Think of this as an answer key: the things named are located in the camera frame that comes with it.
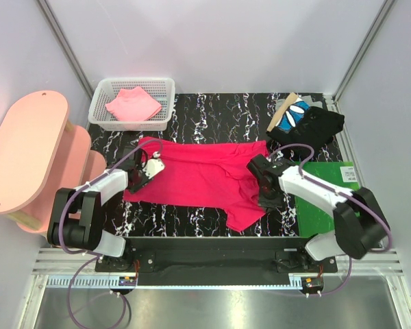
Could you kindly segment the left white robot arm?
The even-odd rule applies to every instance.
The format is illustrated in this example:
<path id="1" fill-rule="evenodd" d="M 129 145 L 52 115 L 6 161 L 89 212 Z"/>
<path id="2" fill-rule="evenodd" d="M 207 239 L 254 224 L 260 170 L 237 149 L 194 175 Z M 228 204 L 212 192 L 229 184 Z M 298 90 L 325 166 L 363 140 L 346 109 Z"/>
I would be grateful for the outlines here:
<path id="1" fill-rule="evenodd" d="M 116 269 L 129 270 L 134 255 L 127 250 L 124 238 L 103 229 L 104 206 L 118 193 L 135 193 L 148 184 L 155 176 L 154 164 L 158 164 L 157 158 L 138 149 L 93 180 L 76 188 L 59 189 L 47 230 L 48 242 L 69 254 L 89 252 L 110 256 L 110 263 Z"/>

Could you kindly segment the crimson red t-shirt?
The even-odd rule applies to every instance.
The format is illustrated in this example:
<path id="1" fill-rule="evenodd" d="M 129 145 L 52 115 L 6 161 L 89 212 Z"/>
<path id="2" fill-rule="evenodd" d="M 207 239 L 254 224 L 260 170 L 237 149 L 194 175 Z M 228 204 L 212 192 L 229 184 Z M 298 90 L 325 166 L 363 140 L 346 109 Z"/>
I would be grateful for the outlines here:
<path id="1" fill-rule="evenodd" d="M 125 201 L 219 208 L 227 227 L 237 232 L 265 215 L 257 180 L 247 168 L 255 156 L 267 156 L 265 141 L 179 144 L 144 137 L 140 144 L 148 154 L 160 150 L 165 168 L 139 191 L 125 191 Z"/>

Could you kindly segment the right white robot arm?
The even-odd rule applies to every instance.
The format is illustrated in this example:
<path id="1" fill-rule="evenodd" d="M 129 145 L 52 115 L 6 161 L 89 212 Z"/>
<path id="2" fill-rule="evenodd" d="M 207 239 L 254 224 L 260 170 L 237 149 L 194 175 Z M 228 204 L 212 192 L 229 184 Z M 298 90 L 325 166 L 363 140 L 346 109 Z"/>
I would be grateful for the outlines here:
<path id="1" fill-rule="evenodd" d="M 381 240 L 392 241 L 389 224 L 374 194 L 367 188 L 351 190 L 326 182 L 285 158 L 270 162 L 261 154 L 247 169 L 259 186 L 258 204 L 277 208 L 284 193 L 316 206 L 334 220 L 334 229 L 312 236 L 297 263 L 304 271 L 314 271 L 322 260 L 345 254 L 360 260 Z"/>

